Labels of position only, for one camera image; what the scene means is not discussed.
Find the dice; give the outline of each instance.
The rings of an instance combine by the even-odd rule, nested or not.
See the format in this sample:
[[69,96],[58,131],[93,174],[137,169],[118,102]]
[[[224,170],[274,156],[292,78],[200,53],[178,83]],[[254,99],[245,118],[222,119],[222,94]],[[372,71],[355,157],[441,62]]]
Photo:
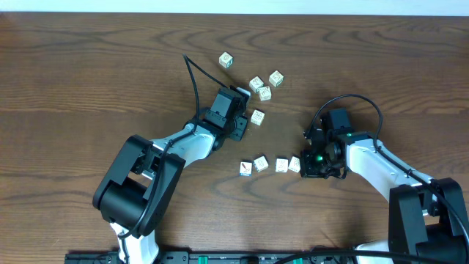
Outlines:
[[292,170],[293,172],[299,172],[301,169],[300,166],[300,159],[297,157],[292,157],[292,160],[290,161],[290,165],[288,166],[289,170]]
[[261,100],[270,100],[272,98],[270,87],[259,88],[259,97],[261,98]]
[[261,111],[254,110],[254,113],[252,113],[252,116],[251,116],[251,122],[253,122],[256,125],[261,125],[262,121],[264,120],[264,116],[265,114],[262,113]]
[[276,172],[287,172],[288,160],[286,158],[277,158]]
[[241,176],[251,176],[252,175],[252,163],[251,162],[241,162],[240,175]]
[[269,167],[269,163],[267,163],[267,160],[265,159],[265,157],[262,156],[254,160],[254,167],[256,168],[257,172],[261,172],[264,169]]
[[221,54],[220,58],[218,59],[220,65],[223,66],[225,69],[228,69],[229,66],[233,64],[233,57],[229,55],[227,52]]
[[282,81],[284,81],[284,76],[281,73],[279,73],[278,70],[274,71],[269,77],[269,82],[274,87],[277,87],[278,85],[280,85]]
[[249,81],[249,87],[255,92],[259,92],[259,88],[264,86],[264,82],[259,78],[259,76],[254,77],[251,81]]

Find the white cube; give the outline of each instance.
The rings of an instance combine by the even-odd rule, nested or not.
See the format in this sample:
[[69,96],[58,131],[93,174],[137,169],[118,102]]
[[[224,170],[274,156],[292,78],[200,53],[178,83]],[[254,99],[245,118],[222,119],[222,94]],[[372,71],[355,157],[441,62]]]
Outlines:
[[220,62],[221,66],[223,66],[225,69],[228,69],[228,67],[233,64],[233,57],[229,55],[228,52],[224,52],[221,54],[218,62]]
[[272,98],[270,87],[259,88],[259,97],[261,98],[261,100],[270,100]]
[[301,169],[300,159],[297,157],[292,157],[292,160],[290,161],[290,165],[288,166],[288,169],[292,170],[293,172],[299,172]]
[[259,88],[264,86],[264,82],[259,78],[259,76],[254,77],[249,81],[249,87],[255,92],[258,93]]
[[251,176],[251,174],[252,174],[252,163],[251,162],[241,162],[240,175],[241,176]]
[[269,164],[267,163],[265,157],[262,156],[254,160],[254,167],[256,167],[257,172],[261,172],[264,169],[268,168]]
[[252,116],[251,116],[251,122],[253,122],[256,125],[261,125],[262,121],[264,120],[264,116],[265,114],[262,113],[261,111],[254,110],[254,113],[252,113]]
[[287,172],[288,160],[286,158],[277,158],[276,172]]
[[277,87],[278,85],[280,85],[282,83],[282,81],[284,81],[284,76],[281,73],[279,73],[278,70],[276,70],[272,74],[270,74],[269,82],[274,87]]

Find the white wall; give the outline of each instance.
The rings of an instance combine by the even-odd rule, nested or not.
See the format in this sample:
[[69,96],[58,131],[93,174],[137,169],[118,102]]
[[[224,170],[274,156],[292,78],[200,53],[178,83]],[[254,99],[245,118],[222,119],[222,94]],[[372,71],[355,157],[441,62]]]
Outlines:
[[1,11],[469,15],[469,0],[0,0]]

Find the green connector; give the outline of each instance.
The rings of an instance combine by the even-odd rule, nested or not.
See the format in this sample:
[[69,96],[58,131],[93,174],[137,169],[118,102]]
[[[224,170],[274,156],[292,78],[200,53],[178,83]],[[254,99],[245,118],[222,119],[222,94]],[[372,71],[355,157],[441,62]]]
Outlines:
[[208,264],[208,257],[199,257],[199,264]]

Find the wooden table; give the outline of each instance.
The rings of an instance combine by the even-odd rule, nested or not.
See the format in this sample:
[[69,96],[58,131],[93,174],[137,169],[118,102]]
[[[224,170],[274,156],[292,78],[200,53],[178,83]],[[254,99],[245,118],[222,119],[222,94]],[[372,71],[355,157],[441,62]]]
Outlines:
[[[234,64],[224,70],[218,57]],[[0,263],[61,263],[117,239],[92,195],[130,135],[172,134],[195,112],[187,53],[226,84],[285,75],[241,142],[182,174],[158,243],[192,250],[303,250],[387,237],[388,204],[364,179],[275,173],[328,99],[359,93],[382,109],[400,158],[469,189],[469,18],[3,13],[0,15]],[[218,86],[196,73],[202,106]],[[366,102],[342,100],[358,130]],[[270,167],[238,176],[240,161]]]

